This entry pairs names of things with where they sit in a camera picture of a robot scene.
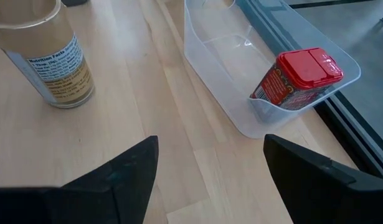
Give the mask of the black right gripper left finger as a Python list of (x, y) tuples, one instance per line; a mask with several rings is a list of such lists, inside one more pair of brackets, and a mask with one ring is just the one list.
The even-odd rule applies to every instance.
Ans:
[(150, 136), (61, 187), (0, 187), (0, 223), (143, 223), (158, 157)]

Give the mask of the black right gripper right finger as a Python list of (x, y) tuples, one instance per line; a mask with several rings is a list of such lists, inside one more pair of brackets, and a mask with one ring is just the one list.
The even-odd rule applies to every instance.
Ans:
[(263, 153), (293, 223), (383, 223), (383, 179), (274, 134)]

